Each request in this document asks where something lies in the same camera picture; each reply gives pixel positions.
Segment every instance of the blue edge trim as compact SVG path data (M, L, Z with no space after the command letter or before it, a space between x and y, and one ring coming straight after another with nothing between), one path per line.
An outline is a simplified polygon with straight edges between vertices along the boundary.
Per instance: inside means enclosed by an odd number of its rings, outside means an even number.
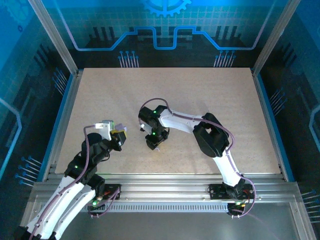
M270 119L271 119L271 124L272 124L272 127L273 127L274 132L275 132L275 137L276 137L276 140L277 140L278 145L279 145L279 149L280 149L280 153L281 153L281 156L282 156L283 164L284 164L287 176L288 176L288 181L289 182L294 182L295 178L294 178L294 175L292 173L292 170L291 170L291 167L290 167L290 164L289 164L289 160L288 160L288 157L287 157L287 154L286 154L286 151L285 151L285 146L284 146L284 144L282 142L282 139L280 137L280 133L279 133L279 129L277 127L276 119L275 119L275 117L273 115L273 112L272 112L272 109L271 109L271 105L270 105L270 102L269 102L269 98L267 96L267 92L266 92L266 89L265 89L265 86L264 86L264 83L262 81L262 78L261 78L260 74L258 74L257 79L258 79L258 83L259 83L259 85L261 87L263 99L265 101L265 105L266 105L268 114L269 114ZM41 169L40 169L40 172L39 172L39 175L38 175L38 178L37 178L37 182L41 182L42 178L43 178L43 176L45 174L45 170L46 170L46 167L47 167L47 164L48 164L48 160L49 160L49 156L50 156L50 153L51 153L51 148L53 146L54 139L55 139L56 134L57 134L58 126L59 126L59 123L60 123L60 120L61 120L62 112L63 112L63 110L65 108L65 104L67 102L67 97L68 97L68 93L69 93L72 81L73 81L73 76L70 75L68 84L67 84L66 89L65 89L65 93L66 94L64 94L64 96L62 98L61 105L60 105L58 114L56 116L56 120L55 120L55 123L54 123L54 126L53 126L53 130L52 130L51 137L50 137L50 140L49 140L49 143L48 143L48 147L47 147L47 149L45 151L45 155L44 155L44 158L43 158L43 161L42 161L42 165L41 165Z
M282 156L284 168L285 168L286 174L288 176L288 181L289 182L295 182L295 178L294 178L294 175L292 173L291 166L290 166L287 154L286 154L285 146L284 146L284 144L282 142L282 139L281 139L281 136L280 136L280 132L279 132L279 129L278 129L278 126L277 126L277 123L276 123L276 119L275 119L275 116L274 116L274 114L272 112L272 108L271 108L271 105L270 105L270 102L269 102L267 91L265 89L265 85L264 85L264 83L262 81L262 78L261 78L260 74L258 74L257 78L258 78L258 82L259 82L259 85L260 85L260 88L261 88L261 92L262 92L262 95L263 95L263 99L264 99L268 114L269 114L270 119L271 119L271 124L272 124L273 130L275 132L275 137L276 137L276 140L278 142L278 146L279 146L280 153L281 153L281 156Z
M41 164L40 172L39 172L38 178L36 180L37 182L42 182L42 178L44 177L44 174L45 174L45 171L46 171L46 168L47 168L47 164L48 164L48 161L49 161L49 156L51 154L51 149L52 149L52 146L54 144L54 140L55 140L55 137L56 137L56 134L57 134L58 126L59 126L59 123L60 123L60 120L61 120L62 112L64 111L64 108L65 108L65 105L66 105L66 102L67 102L67 97L68 97L68 94L69 94L69 90L70 90L70 87L71 87L71 83L72 83L73 80L74 80L74 76L72 74L70 74L70 77L69 77L68 83L66 85L66 88L65 88L65 91L64 91L64 95L63 95L63 98L62 98L62 101L61 101L61 104L60 104L60 107L59 107L59 111L58 111L58 114L57 114L55 122L54 122L54 126L53 126L53 129L52 129L52 133L51 133L51 136L50 136L48 147L46 148L46 151L45 151L45 154L44 154L44 157L43 157L43 161L42 161L42 164Z

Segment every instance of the circuit graphic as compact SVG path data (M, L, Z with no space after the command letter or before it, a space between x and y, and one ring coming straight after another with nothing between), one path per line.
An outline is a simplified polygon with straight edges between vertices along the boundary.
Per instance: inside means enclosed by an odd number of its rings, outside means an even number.
M150 14L156 14L157 17L173 17L174 14L180 14L180 10L185 10L186 5L191 4L191 0L141 0L141 3Z
M0 6L5 7L18 24L22 24L29 15L28 0L0 0Z

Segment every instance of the wooden board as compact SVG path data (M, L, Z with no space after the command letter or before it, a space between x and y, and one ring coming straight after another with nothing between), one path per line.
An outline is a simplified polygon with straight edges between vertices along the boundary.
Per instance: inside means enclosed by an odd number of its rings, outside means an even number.
M75 98L56 173L63 173L84 140L83 127L112 119L127 126L121 152L112 152L98 173L219 174L193 134L171 129L160 151L151 151L140 131L141 105L165 98L172 110L214 114L236 138L231 151L242 173L279 173L249 68L86 68ZM161 101L150 102L155 108Z

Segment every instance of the glass wall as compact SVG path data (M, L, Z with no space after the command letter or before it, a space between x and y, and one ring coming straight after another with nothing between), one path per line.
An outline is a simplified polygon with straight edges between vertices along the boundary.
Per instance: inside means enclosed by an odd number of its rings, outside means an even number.
M70 73L27 0L0 0L0 21L0 239L10 239Z
M79 68L253 67L287 0L44 0Z
M301 0L261 77L301 193L320 191L320 1ZM306 207L317 212L317 198ZM319 232L319 218L312 217Z

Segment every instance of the white robotic arm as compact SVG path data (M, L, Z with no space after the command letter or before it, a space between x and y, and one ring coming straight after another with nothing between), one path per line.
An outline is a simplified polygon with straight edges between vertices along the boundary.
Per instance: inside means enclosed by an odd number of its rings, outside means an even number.
M104 158L109 159L112 150L122 150L127 129L122 124L115 126L112 120L89 127L99 129L100 134L85 132L81 152L69 163L59 186L35 218L27 226L18 227L13 235L15 240L59 240L92 199L94 205L109 195L117 197L118 188L105 194L105 179L96 174L97 165Z
M194 134L202 152L212 157L219 168L228 194L237 198L242 193L244 180L228 151L229 135L211 113L204 116L189 115L159 105L155 110L142 107L138 117L141 131L148 133L145 139L152 150L168 138L170 128Z
M176 112L176 111L172 111L172 113L170 113L168 109L164 109L160 113L158 117L158 121L161 124L161 126L164 128L178 129L183 132L192 134L195 129L195 126L199 125L201 122L200 120L195 120L195 119L202 119L202 118L203 116L201 115L189 115L189 114ZM141 124L141 128L145 130L149 135L152 135L152 134L156 135L156 132L155 131L153 132L152 127L148 125L146 122ZM228 156L231 159L236 172L239 173L230 152L228 153ZM222 152L221 157L213 157L213 160L215 161L217 167L221 172L223 182L231 187L234 187L239 183L241 178L236 174L236 172L232 168L232 165L228 159L228 156L226 151L224 150Z

